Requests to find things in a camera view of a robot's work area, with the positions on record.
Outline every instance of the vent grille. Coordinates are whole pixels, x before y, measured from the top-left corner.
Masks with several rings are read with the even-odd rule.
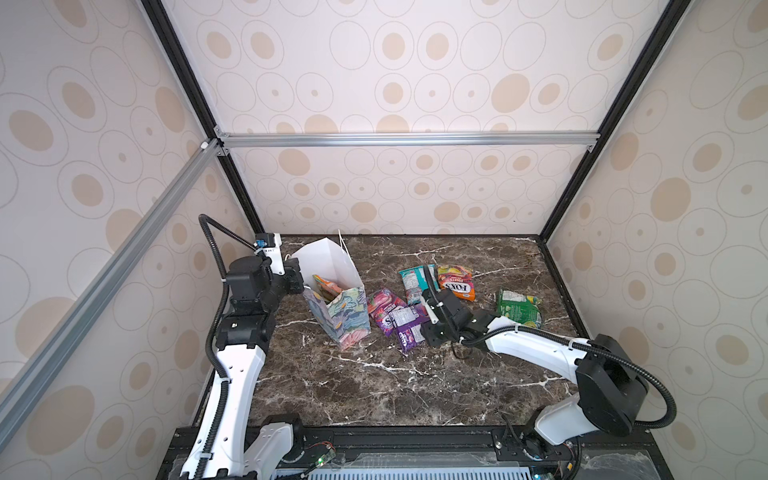
[[[279,471],[275,480],[292,472]],[[308,480],[531,480],[526,467],[344,468],[314,471]]]

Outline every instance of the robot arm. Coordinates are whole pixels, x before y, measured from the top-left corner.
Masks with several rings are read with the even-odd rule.
[[[303,434],[295,421],[265,425],[256,441],[244,448],[253,391],[269,352],[277,308],[285,295],[303,291],[299,261],[283,262],[281,243],[278,233],[257,235],[257,255],[233,261],[222,279],[232,289],[232,308],[215,332],[215,355],[227,377],[214,371],[200,431],[181,478],[243,477],[254,472],[257,478],[269,478],[283,457],[301,454]]]
[[[422,335],[430,346],[459,341],[516,356],[578,385],[577,395],[539,409],[521,432],[514,432],[532,457],[546,457],[554,445],[595,430],[616,436],[632,431],[648,384],[638,372],[643,369],[629,360],[616,340],[605,335],[594,340],[568,339],[521,326],[492,312],[471,312],[450,290],[425,290],[423,297],[431,322],[422,325]],[[654,380],[654,386],[666,391]],[[664,421],[671,423],[674,401],[671,396],[669,400]]]

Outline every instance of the pink snack packet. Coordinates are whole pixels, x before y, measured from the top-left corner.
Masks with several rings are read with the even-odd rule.
[[[406,306],[408,304],[388,288],[377,290],[368,297],[368,314],[386,336],[392,335],[395,329],[389,313]]]

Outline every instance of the purple snack packet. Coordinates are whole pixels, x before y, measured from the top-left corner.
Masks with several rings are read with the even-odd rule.
[[[397,332],[403,352],[407,352],[424,341],[422,323],[429,317],[423,305],[408,306],[389,312],[389,318]]]
[[[389,313],[405,306],[408,306],[406,302],[388,288],[377,290],[368,297],[368,314],[386,336],[392,335],[395,329]]]

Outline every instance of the wallpaper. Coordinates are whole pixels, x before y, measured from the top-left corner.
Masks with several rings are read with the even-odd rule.
[[[537,234],[585,151],[505,145],[232,153],[268,231]]]
[[[590,331],[677,399],[678,480],[768,471],[766,126],[768,1],[699,2],[550,242]]]
[[[0,390],[201,142],[128,0],[3,2]]]
[[[197,216],[253,236],[225,182],[202,173],[0,455],[1,480],[154,480],[210,370],[221,279]],[[214,237],[226,265],[249,253]]]
[[[166,0],[225,131],[589,130],[666,0]]]

